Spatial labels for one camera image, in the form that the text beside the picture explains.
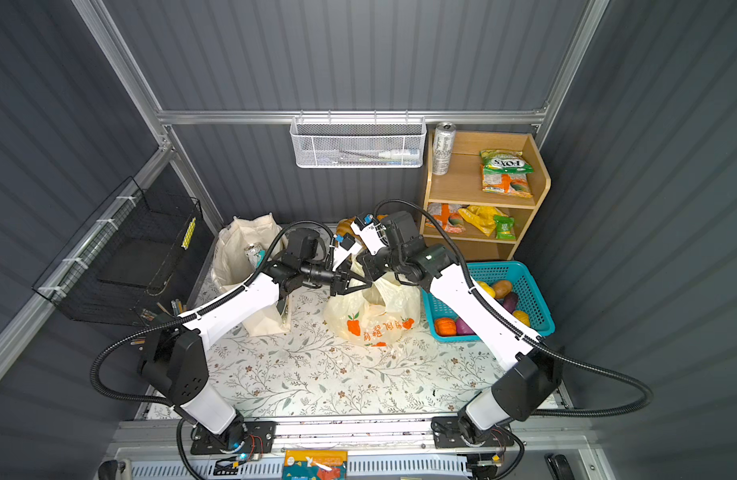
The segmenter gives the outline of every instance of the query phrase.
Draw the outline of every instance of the silver can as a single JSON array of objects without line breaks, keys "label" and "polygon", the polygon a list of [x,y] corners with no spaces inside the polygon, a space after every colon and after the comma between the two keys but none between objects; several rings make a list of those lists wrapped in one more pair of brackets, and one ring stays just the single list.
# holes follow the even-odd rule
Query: silver can
[{"label": "silver can", "polygon": [[454,150],[454,136],[457,126],[450,121],[441,121],[435,127],[435,139],[432,140],[432,174],[445,175],[449,171],[451,152]]}]

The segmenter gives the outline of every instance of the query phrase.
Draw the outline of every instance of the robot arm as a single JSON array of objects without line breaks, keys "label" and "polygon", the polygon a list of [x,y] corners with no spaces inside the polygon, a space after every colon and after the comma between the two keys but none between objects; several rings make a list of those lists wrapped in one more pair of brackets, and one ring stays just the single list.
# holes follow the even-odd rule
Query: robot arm
[{"label": "robot arm", "polygon": [[[146,337],[140,375],[171,400],[177,413],[200,423],[224,452],[243,447],[247,432],[242,415],[209,383],[206,354],[214,343],[254,312],[274,305],[300,286],[329,285],[332,295],[344,295],[371,285],[342,264],[347,256],[360,250],[352,236],[343,238],[335,248],[335,258],[341,260],[334,266],[328,255],[324,260],[314,260],[318,238],[315,230],[294,230],[288,237],[286,252],[267,262],[253,281],[182,313],[180,318],[191,320],[178,327],[157,330]],[[362,285],[350,286],[351,280]],[[161,314],[156,321],[169,322],[172,318]]]},{"label": "robot arm", "polygon": [[[410,214],[398,212],[381,222],[366,215],[356,220],[352,229],[366,245],[358,261],[368,278],[356,275],[344,263],[361,250],[354,237],[340,238],[334,264],[324,264],[312,260],[318,233],[306,228],[294,230],[286,253],[279,260],[269,261],[253,282],[184,312],[182,317],[194,314],[196,318],[180,328],[151,333],[140,374],[173,402],[178,413],[205,427],[225,451],[235,452],[246,435],[243,418],[208,382],[206,352],[211,346],[254,312],[300,286],[329,284],[332,295],[343,295],[368,288],[374,280],[393,272],[420,285],[457,312],[506,371],[491,389],[481,392],[460,411],[459,426],[465,439],[475,443],[494,424],[525,420],[555,390],[560,383],[555,361],[532,350],[486,311],[471,294],[451,252],[441,245],[427,247]],[[352,279],[360,280],[362,285],[349,286]],[[480,289],[477,284],[472,288]],[[482,289],[481,296],[525,335],[538,337],[536,331],[518,322]]]},{"label": "robot arm", "polygon": [[[560,385],[561,364],[499,323],[472,294],[450,250],[442,245],[427,247],[410,214],[398,212],[380,222],[364,216],[356,219],[352,229],[367,247],[358,260],[371,280],[392,271],[419,284],[457,312],[505,370],[490,389],[460,410],[459,429],[465,440],[476,443],[494,424],[525,420]],[[477,283],[471,283],[472,289],[478,289],[481,297],[520,332],[541,340],[535,330],[519,322]]]}]

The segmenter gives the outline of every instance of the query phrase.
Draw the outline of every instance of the toy orange pumpkin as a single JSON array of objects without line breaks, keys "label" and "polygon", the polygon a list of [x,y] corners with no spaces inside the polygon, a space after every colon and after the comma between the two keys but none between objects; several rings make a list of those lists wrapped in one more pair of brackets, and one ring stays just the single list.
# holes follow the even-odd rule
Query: toy orange pumpkin
[{"label": "toy orange pumpkin", "polygon": [[457,323],[448,317],[439,318],[435,321],[435,332],[440,336],[455,336]]}]

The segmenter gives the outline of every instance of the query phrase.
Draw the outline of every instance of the blue plastic basket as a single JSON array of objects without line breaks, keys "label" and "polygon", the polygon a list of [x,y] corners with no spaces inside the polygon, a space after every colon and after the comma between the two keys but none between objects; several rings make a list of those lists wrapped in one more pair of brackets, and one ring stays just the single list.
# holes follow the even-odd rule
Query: blue plastic basket
[{"label": "blue plastic basket", "polygon": [[[555,324],[547,309],[545,299],[539,292],[534,277],[528,273],[526,265],[521,262],[478,262],[468,264],[473,279],[488,283],[497,283],[498,280],[509,280],[513,284],[513,291],[518,295],[517,309],[528,313],[531,328],[542,336],[548,336],[555,331]],[[440,336],[435,331],[435,320],[443,317],[456,319],[457,314],[448,305],[441,302],[430,293],[422,291],[425,300],[425,313],[430,324],[430,333],[439,342],[477,342],[477,335]]]}]

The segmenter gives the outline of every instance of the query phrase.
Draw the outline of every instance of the green snack bag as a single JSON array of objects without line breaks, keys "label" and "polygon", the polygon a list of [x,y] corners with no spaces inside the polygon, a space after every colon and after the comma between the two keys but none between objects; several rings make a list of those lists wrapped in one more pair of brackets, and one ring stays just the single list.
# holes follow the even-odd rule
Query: green snack bag
[{"label": "green snack bag", "polygon": [[521,156],[523,152],[504,149],[481,150],[484,168],[496,174],[530,174],[534,171]]},{"label": "green snack bag", "polygon": [[513,231],[515,218],[495,215],[494,221],[497,223],[497,238],[499,240],[515,240],[515,232]]}]

